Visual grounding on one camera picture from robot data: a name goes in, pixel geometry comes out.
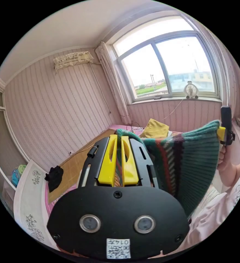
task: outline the window frame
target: window frame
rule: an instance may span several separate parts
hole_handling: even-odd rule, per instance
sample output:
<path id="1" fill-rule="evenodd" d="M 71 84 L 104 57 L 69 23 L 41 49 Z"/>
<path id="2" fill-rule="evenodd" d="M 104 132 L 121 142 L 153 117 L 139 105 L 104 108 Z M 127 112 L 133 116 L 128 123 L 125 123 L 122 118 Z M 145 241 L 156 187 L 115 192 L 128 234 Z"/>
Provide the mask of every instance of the window frame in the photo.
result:
<path id="1" fill-rule="evenodd" d="M 114 44 L 123 36 L 121 36 L 120 38 L 118 38 L 113 44 L 111 44 L 111 48 L 114 52 L 115 55 L 115 65 L 119 68 L 119 70 L 121 71 L 121 76 L 122 78 L 124 78 L 124 82 L 126 83 L 126 88 L 123 89 L 123 93 L 125 94 L 126 98 L 129 98 L 129 104 L 133 103 L 133 102 L 138 102 L 138 101 L 146 101 L 146 100 L 150 100 L 150 99 L 154 99 L 155 97 L 161 97 L 161 98 L 173 98 L 173 97 L 181 97 L 181 96 L 185 96 L 184 92 L 172 92 L 172 86 L 170 83 L 170 79 L 169 79 L 169 75 L 168 72 L 166 70 L 165 67 L 165 63 L 161 57 L 161 54 L 156 46 L 156 44 L 170 40 L 170 39 L 176 39 L 176 38 L 182 38 L 182 37 L 196 37 L 197 40 L 199 41 L 210 66 L 210 70 L 211 70 L 211 74 L 212 74 L 212 79 L 213 79 L 213 84 L 214 84 L 214 92 L 199 92 L 199 96 L 201 97 L 208 97 L 208 98 L 216 98 L 219 99 L 220 98 L 220 88 L 219 88 L 219 81 L 218 81 L 218 72 L 216 70 L 216 64 L 215 61 L 213 59 L 213 56 L 211 54 L 211 51 L 208 48 L 208 45 L 205 43 L 205 41 L 203 40 L 203 38 L 199 35 L 199 33 L 194 29 L 194 27 L 192 27 L 193 30 L 182 30 L 182 31 L 176 31 L 176 32 L 171 32 L 171 33 L 165 33 L 153 38 L 150 38 L 134 47 L 132 47 L 131 49 L 129 49 L 128 51 L 126 51 L 125 53 L 123 53 L 122 55 L 118 56 L 115 48 L 114 48 Z M 155 51 L 155 54 L 158 58 L 158 61 L 160 63 L 160 66 L 162 68 L 164 77 L 165 77 L 165 81 L 166 81 L 166 85 L 167 85 L 167 89 L 168 89 L 168 94 L 162 94 L 162 95 L 156 95 L 157 91 L 155 92 L 150 92 L 148 94 L 151 94 L 150 96 L 146 96 L 143 97 L 143 95 L 137 95 L 137 98 L 135 98 L 135 95 L 133 93 L 133 88 L 131 87 L 131 83 L 127 77 L 127 74 L 124 70 L 124 67 L 122 65 L 122 60 L 129 56 L 130 54 L 134 53 L 135 51 L 147 46 L 147 45 L 151 45 L 152 48 Z"/>

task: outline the black device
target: black device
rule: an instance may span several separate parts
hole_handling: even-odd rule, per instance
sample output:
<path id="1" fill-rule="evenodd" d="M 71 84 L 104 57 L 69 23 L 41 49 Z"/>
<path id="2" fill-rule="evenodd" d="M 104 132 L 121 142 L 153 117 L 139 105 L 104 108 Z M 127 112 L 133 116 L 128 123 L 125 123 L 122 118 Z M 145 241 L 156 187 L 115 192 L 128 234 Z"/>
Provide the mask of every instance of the black device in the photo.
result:
<path id="1" fill-rule="evenodd" d="M 221 142 L 225 145 L 231 145 L 235 140 L 235 134 L 232 131 L 232 115 L 231 108 L 229 106 L 221 107 L 221 126 L 225 127 L 225 138 Z"/>
<path id="2" fill-rule="evenodd" d="M 127 136 L 121 144 L 124 187 L 114 187 L 117 135 L 111 135 L 87 154 L 79 187 L 53 207 L 47 229 L 63 250 L 107 262 L 134 261 L 161 250 L 168 254 L 186 237 L 184 209 L 158 188 L 144 145 Z"/>

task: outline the grass field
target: grass field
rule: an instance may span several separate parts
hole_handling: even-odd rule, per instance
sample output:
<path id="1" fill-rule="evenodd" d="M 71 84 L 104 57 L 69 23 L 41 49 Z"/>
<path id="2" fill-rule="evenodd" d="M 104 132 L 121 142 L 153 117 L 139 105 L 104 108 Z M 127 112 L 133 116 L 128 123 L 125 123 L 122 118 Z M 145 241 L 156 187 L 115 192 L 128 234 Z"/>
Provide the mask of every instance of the grass field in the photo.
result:
<path id="1" fill-rule="evenodd" d="M 166 84 L 162 84 L 159 86 L 155 87 L 155 90 L 159 90 L 160 88 L 166 87 Z M 136 94 L 140 95 L 140 94 L 144 94 L 144 93 L 148 93 L 148 92 L 153 92 L 154 88 L 153 87 L 149 87 L 149 88 L 143 88 L 141 90 L 136 90 Z"/>

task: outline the yellow cloth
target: yellow cloth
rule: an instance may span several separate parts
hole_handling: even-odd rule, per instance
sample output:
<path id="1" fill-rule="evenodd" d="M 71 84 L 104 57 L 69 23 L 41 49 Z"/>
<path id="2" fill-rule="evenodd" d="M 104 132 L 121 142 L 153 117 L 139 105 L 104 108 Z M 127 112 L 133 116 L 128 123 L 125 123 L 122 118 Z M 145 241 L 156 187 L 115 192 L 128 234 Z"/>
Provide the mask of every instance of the yellow cloth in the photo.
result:
<path id="1" fill-rule="evenodd" d="M 167 137 L 169 126 L 160 123 L 154 119 L 150 119 L 144 131 L 140 135 L 141 138 L 162 138 Z"/>

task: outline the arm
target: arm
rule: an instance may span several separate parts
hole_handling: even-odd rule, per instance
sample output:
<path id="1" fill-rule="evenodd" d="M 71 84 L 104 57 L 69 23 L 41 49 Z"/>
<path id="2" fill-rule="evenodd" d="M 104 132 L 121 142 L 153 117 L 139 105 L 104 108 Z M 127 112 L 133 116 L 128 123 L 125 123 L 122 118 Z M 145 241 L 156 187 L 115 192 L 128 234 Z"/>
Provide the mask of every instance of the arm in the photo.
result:
<path id="1" fill-rule="evenodd" d="M 240 164 L 234 165 L 230 161 L 232 146 L 223 146 L 219 152 L 217 169 L 223 185 L 233 187 L 240 178 Z"/>

